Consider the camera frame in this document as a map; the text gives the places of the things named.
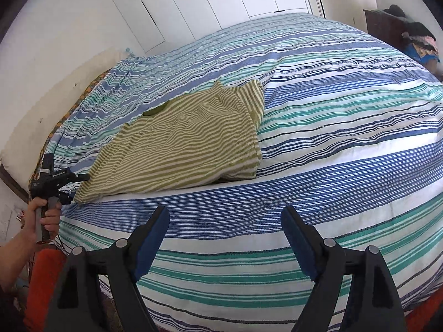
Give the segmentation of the left hand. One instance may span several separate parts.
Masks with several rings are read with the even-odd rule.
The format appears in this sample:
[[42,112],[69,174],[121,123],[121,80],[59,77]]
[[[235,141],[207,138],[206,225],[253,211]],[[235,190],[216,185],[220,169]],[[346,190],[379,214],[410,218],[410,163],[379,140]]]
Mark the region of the left hand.
[[49,234],[48,241],[59,234],[61,221],[61,203],[56,203],[52,208],[47,207],[47,200],[36,197],[32,199],[25,211],[22,233],[31,243],[38,243],[38,233],[45,230]]

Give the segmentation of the left forearm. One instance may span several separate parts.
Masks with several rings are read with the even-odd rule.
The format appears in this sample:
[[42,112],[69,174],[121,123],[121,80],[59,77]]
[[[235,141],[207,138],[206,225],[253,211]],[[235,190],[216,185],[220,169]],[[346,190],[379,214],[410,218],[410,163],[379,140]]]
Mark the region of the left forearm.
[[0,249],[1,289],[8,292],[37,249],[35,232],[25,227]]

